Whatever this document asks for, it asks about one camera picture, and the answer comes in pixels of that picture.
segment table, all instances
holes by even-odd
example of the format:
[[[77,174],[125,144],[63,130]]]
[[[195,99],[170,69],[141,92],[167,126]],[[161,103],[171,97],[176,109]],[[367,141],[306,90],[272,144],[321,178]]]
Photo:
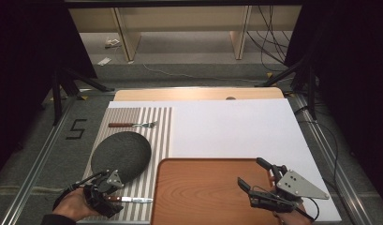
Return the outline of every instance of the table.
[[[124,107],[173,109],[171,127],[163,126],[170,131],[170,140],[164,143],[168,146],[165,148],[169,149],[167,158],[263,157],[272,164],[287,165],[290,169],[301,172],[307,180],[328,193],[293,111],[278,88],[122,90],[117,92],[108,112],[121,110]],[[115,113],[111,114],[110,118],[116,118],[113,115]],[[206,120],[211,123],[200,129],[200,124],[204,124]],[[106,132],[104,128],[107,127],[107,123],[107,119],[103,119],[101,132]],[[228,131],[228,128],[235,126],[236,129]],[[228,134],[233,134],[234,130],[236,135],[229,136]],[[155,134],[146,133],[148,139]],[[332,199],[317,200],[317,203],[321,211],[317,222],[341,221]],[[310,215],[316,213],[316,208],[311,202],[306,201],[304,205]],[[138,210],[139,208],[135,209],[133,214],[142,215],[143,213]]]

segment black cable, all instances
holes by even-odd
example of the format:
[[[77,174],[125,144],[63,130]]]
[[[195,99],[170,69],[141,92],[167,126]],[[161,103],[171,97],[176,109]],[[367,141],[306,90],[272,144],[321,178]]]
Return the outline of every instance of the black cable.
[[[314,205],[317,207],[317,215],[313,219],[313,221],[315,221],[319,217],[319,206],[317,206],[317,202],[315,202],[312,198],[307,198],[307,199],[311,200],[314,203]]]
[[[264,14],[263,14],[263,12],[262,12],[260,6],[258,6],[258,10],[260,11],[261,16],[262,16],[262,18],[263,18],[263,20],[264,20],[264,22],[265,22],[265,24],[266,24],[266,26],[267,26],[267,33],[266,33],[265,40],[267,39],[267,36],[268,36],[268,34],[270,33],[271,36],[273,37],[273,42],[275,43],[275,49],[276,49],[276,51],[278,52],[279,57],[282,59],[282,61],[284,61],[284,59],[283,59],[282,56],[281,56],[281,53],[282,53],[284,56],[285,56],[285,54],[284,54],[284,52],[282,51],[281,47],[278,46],[279,43],[278,43],[278,41],[276,40],[275,35],[273,34],[273,6],[270,6],[270,22],[267,22],[267,20],[266,20],[266,18],[265,18],[265,16],[264,16]]]
[[[285,34],[284,31],[282,31],[282,34],[284,34],[285,38],[287,39],[287,41],[290,41],[289,37],[287,37],[287,34]]]
[[[258,31],[256,31],[256,33],[258,33],[258,36],[259,37],[261,37],[262,39],[264,39],[264,37],[258,32]],[[270,44],[273,44],[273,45],[279,45],[279,46],[281,46],[281,47],[284,47],[284,48],[288,48],[288,46],[286,46],[286,45],[283,45],[283,44],[279,44],[279,43],[275,43],[275,42],[272,42],[272,41],[270,41],[270,40],[266,40],[267,42],[269,42]]]
[[[246,34],[250,37],[250,39],[253,41],[253,43],[255,43],[255,45],[261,49],[262,52],[268,54],[272,59],[276,60],[278,63],[281,63],[281,64],[284,64],[283,61],[281,61],[280,59],[278,59],[277,57],[273,56],[270,52],[268,52],[267,50],[265,50],[261,45],[259,45],[253,38],[252,36],[249,34],[249,32],[246,32]]]

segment metal frame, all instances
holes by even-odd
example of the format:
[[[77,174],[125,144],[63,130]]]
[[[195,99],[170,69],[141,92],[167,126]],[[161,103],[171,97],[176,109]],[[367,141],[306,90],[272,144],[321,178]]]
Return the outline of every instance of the metal frame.
[[[305,98],[301,95],[297,96],[297,103],[300,107],[303,107],[307,104]],[[352,186],[351,182],[346,177],[346,173],[344,172],[341,163],[336,160],[336,153],[329,145],[329,142],[325,135],[322,132],[322,129],[319,127],[319,124],[314,124],[314,120],[308,112],[304,112],[303,116],[305,120],[312,122],[309,123],[309,128],[313,135],[316,138],[318,146],[322,151],[324,158],[326,159],[331,172],[334,173],[334,168],[336,168],[336,182],[341,194],[346,200],[347,206],[357,224],[360,225],[373,225],[372,220],[370,219],[366,207],[363,205],[360,197],[358,196],[357,191]]]
[[[44,165],[47,161],[54,144],[58,138],[59,133],[63,128],[63,124],[66,121],[68,113],[71,107],[74,105],[74,102],[77,100],[77,97],[68,97],[66,99],[66,106],[64,107],[64,113],[61,119],[58,121],[57,125],[53,126],[49,137],[45,141],[42,149],[40,150],[36,161],[34,162],[33,167],[25,178],[22,186],[19,189],[15,199],[7,210],[7,213],[1,224],[9,225],[16,224],[28,198],[30,197],[31,190],[36,183]]]

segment wire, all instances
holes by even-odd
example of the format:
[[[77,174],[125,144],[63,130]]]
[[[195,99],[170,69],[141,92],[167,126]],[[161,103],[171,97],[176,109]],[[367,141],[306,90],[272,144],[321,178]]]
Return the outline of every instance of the wire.
[[[264,20],[264,22],[265,22],[265,24],[266,24],[266,26],[267,26],[267,33],[266,33],[265,40],[267,40],[267,36],[268,36],[268,34],[270,33],[271,36],[273,37],[273,42],[275,43],[275,49],[276,49],[276,51],[278,52],[279,57],[282,59],[282,61],[284,61],[284,59],[283,59],[282,56],[281,56],[281,53],[282,53],[285,57],[286,57],[286,55],[285,55],[284,52],[282,51],[281,46],[279,46],[279,43],[278,43],[278,41],[276,40],[275,35],[273,34],[273,6],[270,6],[270,7],[269,7],[269,11],[270,11],[270,21],[269,21],[269,22],[267,22],[267,20],[266,20],[266,18],[265,18],[265,16],[264,16],[264,14],[263,14],[263,12],[262,12],[260,6],[258,6],[258,10],[260,11],[261,16],[262,16],[262,18],[263,18],[263,20]]]
[[[255,43],[255,45],[261,49],[261,53],[266,53],[267,55],[269,55],[272,59],[274,59],[275,61],[277,61],[278,63],[280,64],[284,64],[284,62],[281,60],[281,59],[278,59],[277,57],[273,56],[273,54],[271,54],[270,52],[268,52],[267,50],[265,50],[263,48],[263,46],[259,45],[253,38],[252,36],[249,34],[249,32],[246,32],[246,34],[250,37],[250,39],[252,39],[253,43]]]
[[[282,34],[284,34],[284,36],[285,36],[285,38],[287,39],[287,41],[289,41],[289,42],[290,42],[290,39],[289,39],[289,37],[287,37],[287,34],[285,34],[285,32],[284,32],[284,31],[282,31]]]
[[[259,37],[261,37],[261,38],[264,39],[264,37],[263,37],[258,31],[256,31],[256,33],[258,34]],[[273,45],[279,45],[279,46],[281,46],[281,47],[287,48],[286,45],[279,44],[279,43],[275,43],[275,42],[272,42],[272,41],[270,41],[270,40],[266,40],[266,41],[269,42],[270,44],[273,44]]]
[[[160,72],[160,73],[163,73],[163,74],[166,74],[166,75],[169,75],[169,76],[183,76],[183,77],[188,77],[188,78],[195,78],[195,79],[213,79],[213,80],[219,80],[219,81],[239,81],[239,82],[249,82],[249,83],[264,83],[262,81],[254,81],[254,80],[246,80],[246,79],[227,79],[227,78],[217,78],[217,77],[197,77],[197,76],[192,76],[192,75],[188,75],[188,74],[183,74],[183,73],[168,73],[168,72],[165,72],[163,70],[160,70],[160,69],[152,69],[152,68],[148,68],[147,66],[145,66],[145,64],[143,64],[144,67],[147,69],[147,70],[150,70],[152,72]]]
[[[317,206],[317,202],[315,202],[312,198],[307,198],[307,199],[311,200],[314,203],[314,205],[317,207],[317,215],[313,219],[313,221],[315,221],[319,217],[319,206]]]

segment striped mat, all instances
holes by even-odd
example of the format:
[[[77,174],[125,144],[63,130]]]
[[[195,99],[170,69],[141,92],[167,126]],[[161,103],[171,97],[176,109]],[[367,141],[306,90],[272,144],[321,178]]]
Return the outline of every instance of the striped mat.
[[[108,108],[104,114],[100,129],[97,133],[89,162],[83,178],[92,175],[91,158],[97,146],[110,135],[122,131],[134,131],[143,135],[152,148],[152,158],[148,168],[135,180],[125,184],[125,188],[118,190],[113,195],[153,198],[156,170],[163,158],[169,158],[171,151],[170,128],[172,108]],[[109,123],[145,123],[157,121],[156,128],[143,127],[109,127]],[[150,221],[152,212],[151,203],[122,203],[124,207],[120,213],[111,218],[89,217],[86,220],[119,220],[119,221]]]

